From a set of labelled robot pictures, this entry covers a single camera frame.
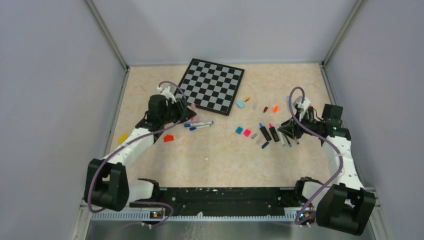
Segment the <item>grey white pen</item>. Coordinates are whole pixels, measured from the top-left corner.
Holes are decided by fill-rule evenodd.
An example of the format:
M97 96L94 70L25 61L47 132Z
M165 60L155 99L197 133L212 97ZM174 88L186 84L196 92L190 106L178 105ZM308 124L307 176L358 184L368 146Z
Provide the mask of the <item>grey white pen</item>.
M286 143L285 143L285 139L284 139L283 134L282 134L280 131L277 131L277 133L278 133L278 136L279 136L279 139L280 139L281 145L282 145L283 147L285 147L285 146L286 146Z

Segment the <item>pale purple highlighter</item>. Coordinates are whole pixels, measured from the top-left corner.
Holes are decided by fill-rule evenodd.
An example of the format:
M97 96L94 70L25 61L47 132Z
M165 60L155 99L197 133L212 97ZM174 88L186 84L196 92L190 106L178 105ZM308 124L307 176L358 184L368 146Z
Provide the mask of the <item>pale purple highlighter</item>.
M191 120L192 120L193 123L198 123L198 122L202 121L202 119L199 116L195 116Z

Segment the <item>black highlighter pink cap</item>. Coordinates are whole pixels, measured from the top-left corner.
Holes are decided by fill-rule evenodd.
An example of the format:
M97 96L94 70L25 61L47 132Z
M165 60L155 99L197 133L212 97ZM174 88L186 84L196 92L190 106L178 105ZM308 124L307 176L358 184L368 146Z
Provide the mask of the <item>black highlighter pink cap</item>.
M276 130L276 128L271 124L271 123L269 123L269 131L270 131L270 133L271 133L271 137L272 137L272 139L275 141L275 142L279 142L280 141L280 137L279 137L279 135L278 135L278 133L277 133L277 130Z

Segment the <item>black highlighter orange cap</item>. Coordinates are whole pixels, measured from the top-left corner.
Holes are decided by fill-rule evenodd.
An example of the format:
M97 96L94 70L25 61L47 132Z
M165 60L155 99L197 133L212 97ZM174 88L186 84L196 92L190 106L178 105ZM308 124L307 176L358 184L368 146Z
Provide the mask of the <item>black highlighter orange cap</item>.
M314 120L315 119L315 109L313 108L312 105L309 105L307 112L308 112L309 119Z

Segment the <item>black highlighter blue cap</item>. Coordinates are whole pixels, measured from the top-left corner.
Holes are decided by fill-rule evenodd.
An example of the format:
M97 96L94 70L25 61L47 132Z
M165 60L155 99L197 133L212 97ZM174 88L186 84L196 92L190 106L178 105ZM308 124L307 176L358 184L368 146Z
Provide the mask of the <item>black highlighter blue cap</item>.
M269 142L269 141L271 141L271 140L272 140L272 137L271 137L271 135L269 134L269 132L268 132L267 128L266 128L263 124L261 124L261 123L259 123L259 130L260 130L260 132L263 134L263 136L264 136L264 138L265 138L265 140L266 140L267 142Z

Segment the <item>dark blue pen cap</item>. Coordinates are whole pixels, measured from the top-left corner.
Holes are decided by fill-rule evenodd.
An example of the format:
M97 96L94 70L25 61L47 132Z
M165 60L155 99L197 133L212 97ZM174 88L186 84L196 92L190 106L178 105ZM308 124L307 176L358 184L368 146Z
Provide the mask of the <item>dark blue pen cap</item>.
M269 142L267 141L267 142L265 142L262 146L261 146L261 148L262 149L264 149L267 145L269 144Z

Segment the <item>pink cap of highlighter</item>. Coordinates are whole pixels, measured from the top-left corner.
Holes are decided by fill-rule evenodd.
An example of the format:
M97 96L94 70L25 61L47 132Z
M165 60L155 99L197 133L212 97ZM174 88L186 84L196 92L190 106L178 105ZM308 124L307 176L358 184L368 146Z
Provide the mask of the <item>pink cap of highlighter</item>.
M246 130L243 132L243 135L244 135L245 137L249 137L249 136L250 136L250 134L251 134L251 130L250 130L250 129L246 129Z

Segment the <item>blue cap of highlighter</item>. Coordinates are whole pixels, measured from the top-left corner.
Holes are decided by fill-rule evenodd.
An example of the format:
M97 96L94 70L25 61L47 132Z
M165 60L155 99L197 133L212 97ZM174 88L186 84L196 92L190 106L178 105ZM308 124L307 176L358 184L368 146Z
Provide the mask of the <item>blue cap of highlighter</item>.
M237 127L235 132L240 135L243 132L243 128L239 126L239 127Z

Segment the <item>light blue highlighter cap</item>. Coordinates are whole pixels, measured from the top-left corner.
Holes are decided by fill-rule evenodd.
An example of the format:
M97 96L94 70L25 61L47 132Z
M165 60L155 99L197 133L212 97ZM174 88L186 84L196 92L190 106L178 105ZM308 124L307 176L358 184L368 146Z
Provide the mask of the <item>light blue highlighter cap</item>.
M242 101L237 101L236 105L240 108L243 109L245 107L245 104Z

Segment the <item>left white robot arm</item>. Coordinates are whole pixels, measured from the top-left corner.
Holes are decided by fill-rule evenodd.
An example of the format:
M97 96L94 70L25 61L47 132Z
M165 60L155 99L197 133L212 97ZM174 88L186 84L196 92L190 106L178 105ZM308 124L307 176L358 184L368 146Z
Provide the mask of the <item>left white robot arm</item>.
M154 207L160 202L159 184L140 178L129 182L127 170L152 146L164 131L196 117L182 98L152 95L148 110L129 137L102 159L92 159L87 167L84 201L90 208L121 211L127 204L142 200Z

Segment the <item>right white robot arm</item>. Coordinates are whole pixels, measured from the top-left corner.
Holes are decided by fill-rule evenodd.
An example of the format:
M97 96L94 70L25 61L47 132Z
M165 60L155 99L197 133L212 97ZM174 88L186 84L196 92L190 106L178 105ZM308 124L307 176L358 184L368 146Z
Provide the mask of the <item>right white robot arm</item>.
M320 227L360 236L365 230L376 197L359 180L351 152L351 134L343 127L343 107L325 104L321 118L308 101L294 103L292 117L278 131L298 140L303 134L318 137L327 157L330 178L326 182L302 177L297 181L293 200L303 206L297 213L297 225Z

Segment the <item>black grey chessboard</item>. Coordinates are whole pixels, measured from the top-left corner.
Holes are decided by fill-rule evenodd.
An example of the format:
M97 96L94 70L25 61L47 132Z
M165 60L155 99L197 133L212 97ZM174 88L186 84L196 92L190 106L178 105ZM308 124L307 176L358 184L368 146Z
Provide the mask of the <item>black grey chessboard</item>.
M185 96L199 109L229 116L244 73L242 68L193 58L174 95Z

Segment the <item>yellow highlighter cap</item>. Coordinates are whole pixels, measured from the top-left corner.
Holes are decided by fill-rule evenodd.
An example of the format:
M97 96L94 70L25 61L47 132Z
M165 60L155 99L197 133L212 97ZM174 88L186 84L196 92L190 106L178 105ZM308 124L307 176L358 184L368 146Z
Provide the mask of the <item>yellow highlighter cap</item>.
M127 138L129 137L129 135L128 134L123 134L119 139L118 139L118 143L119 144L122 144L122 143L124 143L126 140L127 140Z

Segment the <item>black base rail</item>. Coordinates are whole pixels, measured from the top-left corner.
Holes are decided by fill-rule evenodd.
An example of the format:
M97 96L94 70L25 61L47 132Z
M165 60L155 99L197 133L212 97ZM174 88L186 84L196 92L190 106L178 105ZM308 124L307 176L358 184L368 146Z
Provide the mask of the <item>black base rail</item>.
M188 203L258 203L298 207L307 202L296 187L162 187L155 190L148 200L172 206Z

